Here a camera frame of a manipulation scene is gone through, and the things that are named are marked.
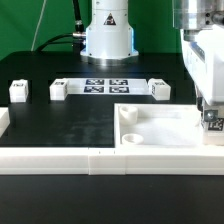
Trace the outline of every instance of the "white plastic tray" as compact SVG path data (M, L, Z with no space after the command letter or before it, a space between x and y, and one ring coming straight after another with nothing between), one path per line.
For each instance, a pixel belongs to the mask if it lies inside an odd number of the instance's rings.
M120 124L119 108L138 108L138 121ZM224 174L224 147L203 145L195 106L115 105L116 154L125 156L126 174ZM122 136L144 137L141 145L123 145Z

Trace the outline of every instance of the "black cable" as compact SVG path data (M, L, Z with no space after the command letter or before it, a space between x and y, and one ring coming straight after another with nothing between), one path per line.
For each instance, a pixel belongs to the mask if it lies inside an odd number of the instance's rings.
M46 43L53 42L55 40L59 40L59 39L65 38L65 37L73 37L73 34L72 33L61 34L61 35L58 35L56 37L49 39Z
M75 30L77 32L84 32L84 25L82 23L78 0L73 0L73 8L74 8L74 14L75 14Z
M52 45L52 44L78 44L80 45L81 40L78 40L78 41L57 41L57 42L46 42L44 44L42 44L41 46L39 46L36 51L42 51L45 47L47 47L48 45Z
M72 33L66 33L66 34L61 34L61 35L58 35L56 37L53 37L53 38L49 39L47 42L45 42L44 44L40 45L36 49L36 51L42 51L49 44L61 43L61 42L54 42L54 41L62 39L62 38L66 38L66 37L73 37L73 34Z
M82 20L78 0L73 0L73 7L75 13L75 20Z

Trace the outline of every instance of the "white plastic piece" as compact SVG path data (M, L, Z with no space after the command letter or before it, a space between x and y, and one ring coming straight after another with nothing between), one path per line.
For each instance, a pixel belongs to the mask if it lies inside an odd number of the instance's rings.
M68 80L56 79L50 86L51 100L65 100L68 95Z
M144 138L138 134L126 134L122 136L123 145L141 145L144 142Z
M10 124L8 108L0 108L0 137Z
M60 80L68 81L67 94L150 95L145 79L68 78Z
M136 124L120 124L121 106L138 107ZM224 175L224 146L202 144L199 114L195 105L115 104L115 155L125 157L125 174ZM144 143L122 144L127 133Z
M119 108L119 115L121 124L136 124L138 120L138 108L134 106L121 106Z
M0 148L0 174L88 174L88 148Z
M170 100L171 87L162 79L150 79L148 85L156 100Z
M114 149L89 149L89 174L125 174L125 156Z
M29 94L27 80L14 80L9 88L11 103L25 103Z

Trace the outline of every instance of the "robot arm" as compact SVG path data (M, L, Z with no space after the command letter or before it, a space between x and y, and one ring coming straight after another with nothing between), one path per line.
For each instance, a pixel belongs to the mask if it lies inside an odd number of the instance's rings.
M211 127L223 129L224 124L224 0L173 0L173 18L195 83L206 144L223 145L222 133L213 137Z

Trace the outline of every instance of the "small white block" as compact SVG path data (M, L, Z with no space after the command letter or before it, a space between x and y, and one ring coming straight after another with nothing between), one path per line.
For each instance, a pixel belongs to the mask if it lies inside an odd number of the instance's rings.
M27 80L14 80L9 88L11 103L24 103L26 102L29 94Z
M8 108L0 108L0 137L9 126L9 112Z
M68 95L68 80L56 79L50 86L51 100L65 100Z
M169 100L171 87L162 79L150 79L149 90L156 100Z

